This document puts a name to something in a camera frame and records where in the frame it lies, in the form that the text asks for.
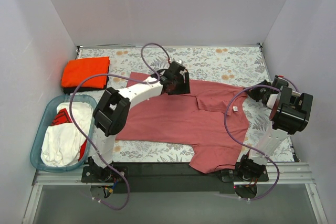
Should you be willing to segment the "pink t-shirt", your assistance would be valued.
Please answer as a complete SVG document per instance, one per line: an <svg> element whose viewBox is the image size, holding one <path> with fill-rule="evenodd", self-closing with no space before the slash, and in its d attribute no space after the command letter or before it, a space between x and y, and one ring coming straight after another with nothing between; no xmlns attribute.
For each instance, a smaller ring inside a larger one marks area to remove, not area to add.
<svg viewBox="0 0 336 224"><path fill-rule="evenodd" d="M241 152L249 122L243 111L247 97L230 100L241 87L191 80L190 93L163 94L130 109L127 123L117 140L190 145L190 167L202 173L232 168Z"/></svg>

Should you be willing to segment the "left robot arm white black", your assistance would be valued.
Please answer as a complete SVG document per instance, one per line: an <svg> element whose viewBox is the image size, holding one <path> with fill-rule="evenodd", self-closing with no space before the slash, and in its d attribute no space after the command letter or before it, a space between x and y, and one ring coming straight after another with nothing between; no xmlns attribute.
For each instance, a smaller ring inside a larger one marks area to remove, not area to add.
<svg viewBox="0 0 336 224"><path fill-rule="evenodd" d="M190 93L187 68L182 61L173 61L166 69L157 73L136 76L132 73L126 88L105 89L94 112L95 127L100 136L94 140L95 149L88 157L90 176L94 181L112 180L113 171L106 163L112 164L112 149L117 135L126 126L130 110L136 105L163 94L180 95Z"/></svg>

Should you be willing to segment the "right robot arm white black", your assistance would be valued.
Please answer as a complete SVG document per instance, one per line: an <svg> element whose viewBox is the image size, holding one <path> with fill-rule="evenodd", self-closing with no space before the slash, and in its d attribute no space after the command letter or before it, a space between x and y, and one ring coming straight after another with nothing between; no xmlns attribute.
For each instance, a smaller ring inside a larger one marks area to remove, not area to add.
<svg viewBox="0 0 336 224"><path fill-rule="evenodd" d="M246 93L256 102L260 101L271 109L270 123L265 135L236 165L238 176L248 181L265 174L267 158L273 155L285 139L306 128L313 96L300 93L284 76L275 76L273 82L264 80Z"/></svg>

